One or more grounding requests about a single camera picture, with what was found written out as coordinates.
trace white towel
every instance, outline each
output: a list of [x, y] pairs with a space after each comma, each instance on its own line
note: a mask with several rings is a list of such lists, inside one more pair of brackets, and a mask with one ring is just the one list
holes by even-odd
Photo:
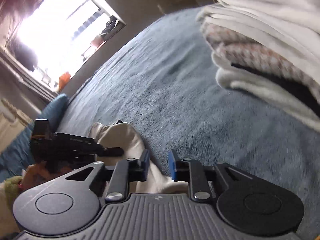
[[[218, 25], [273, 50], [301, 71], [301, 83], [320, 103], [320, 0], [217, 1], [197, 16], [203, 33], [206, 26]], [[217, 53], [219, 44], [210, 45], [213, 61], [221, 68], [216, 75], [219, 85], [247, 90], [320, 131], [320, 119], [302, 102], [271, 81], [232, 67]]]
[[[118, 123], [104, 126], [101, 123], [92, 125], [89, 137], [103, 147], [121, 147], [124, 150], [122, 157], [98, 157], [105, 165], [116, 165], [121, 159], [140, 158], [145, 149], [139, 133], [128, 123]], [[158, 167], [150, 161], [147, 181], [130, 183], [130, 192], [137, 193], [163, 193], [186, 192], [188, 183], [174, 182], [170, 177], [161, 173]]]

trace teal cushion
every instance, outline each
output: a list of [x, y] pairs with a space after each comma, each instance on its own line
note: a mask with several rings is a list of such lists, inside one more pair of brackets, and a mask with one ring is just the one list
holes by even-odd
[[[38, 119], [48, 119], [51, 131], [55, 132], [67, 109], [68, 101], [65, 94], [57, 96], [45, 107]], [[22, 169], [34, 163], [29, 146], [33, 126], [33, 122], [29, 124], [0, 155], [0, 182], [21, 175]]]

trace folded towel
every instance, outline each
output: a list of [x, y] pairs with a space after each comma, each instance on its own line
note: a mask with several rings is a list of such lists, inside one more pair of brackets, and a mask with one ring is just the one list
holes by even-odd
[[220, 67], [218, 84], [247, 90], [320, 131], [320, 119], [308, 106], [257, 74], [303, 84], [320, 103], [320, 28], [315, 24], [320, 19], [320, 0], [218, 2], [204, 7], [197, 16], [202, 22], [201, 32], [214, 51], [212, 59]]

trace blue fleece blanket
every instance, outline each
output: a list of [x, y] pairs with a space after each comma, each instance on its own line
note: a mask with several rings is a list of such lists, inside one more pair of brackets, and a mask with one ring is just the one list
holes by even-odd
[[225, 161], [296, 193], [305, 205], [297, 231], [320, 234], [320, 134], [260, 99], [225, 90], [195, 22], [199, 9], [146, 28], [83, 87], [59, 131], [87, 136], [94, 122], [131, 123], [168, 173], [167, 151], [204, 165]]

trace bright window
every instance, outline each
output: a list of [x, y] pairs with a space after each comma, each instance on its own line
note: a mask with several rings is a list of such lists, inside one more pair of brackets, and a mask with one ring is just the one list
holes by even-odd
[[106, 28], [109, 16], [92, 0], [44, 0], [23, 21], [18, 36], [35, 51], [40, 76], [46, 72], [53, 87], [63, 73], [73, 76], [95, 52], [91, 41]]

